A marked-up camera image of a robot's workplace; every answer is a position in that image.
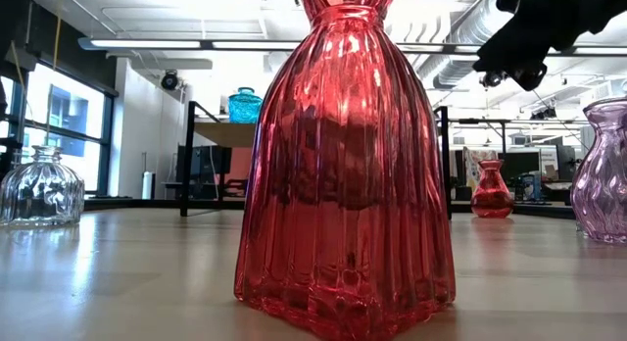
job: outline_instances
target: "white wall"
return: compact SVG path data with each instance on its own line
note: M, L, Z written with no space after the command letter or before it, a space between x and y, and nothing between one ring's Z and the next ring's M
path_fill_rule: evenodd
M142 153L148 153L147 170L157 174L157 199L165 198L162 182L167 181L172 154L184 141L184 108L136 72L128 59L118 59L114 106L109 194L141 198ZM173 168L170 180L173 181Z

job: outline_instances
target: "pink glass vase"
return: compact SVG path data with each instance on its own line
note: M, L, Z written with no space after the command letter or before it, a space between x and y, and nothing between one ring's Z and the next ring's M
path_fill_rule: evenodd
M594 103L584 114L595 142L575 173L572 209L590 238L627 243L627 99Z
M479 162L481 178L477 190L472 194L470 208L480 218L504 219L513 211L513 200L501 177L502 165L502 160Z
M392 0L303 0L312 31L257 128L235 296L328 340L385 340L455 298L435 125L383 30Z

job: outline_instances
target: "wooden table surface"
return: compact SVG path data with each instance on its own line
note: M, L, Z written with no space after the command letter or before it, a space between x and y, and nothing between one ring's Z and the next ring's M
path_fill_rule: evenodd
M0 228L0 340L315 340L234 301L241 212ZM627 248L574 221L454 215L458 299L396 340L627 340Z

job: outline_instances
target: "blue vase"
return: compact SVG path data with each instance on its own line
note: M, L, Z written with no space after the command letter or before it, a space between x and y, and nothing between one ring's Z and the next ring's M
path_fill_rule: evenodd
M228 113L231 122L256 123L262 109L262 98L255 96L251 87L240 87L238 93L228 97Z

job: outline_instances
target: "ductwork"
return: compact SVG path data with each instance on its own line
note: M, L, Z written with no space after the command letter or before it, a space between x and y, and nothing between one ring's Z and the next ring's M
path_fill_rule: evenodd
M497 0L480 0L466 18L446 38L446 43L483 44L511 18L511 14L497 9ZM432 55L418 68L422 80L433 78L437 89L454 88L472 73L474 61L456 56Z

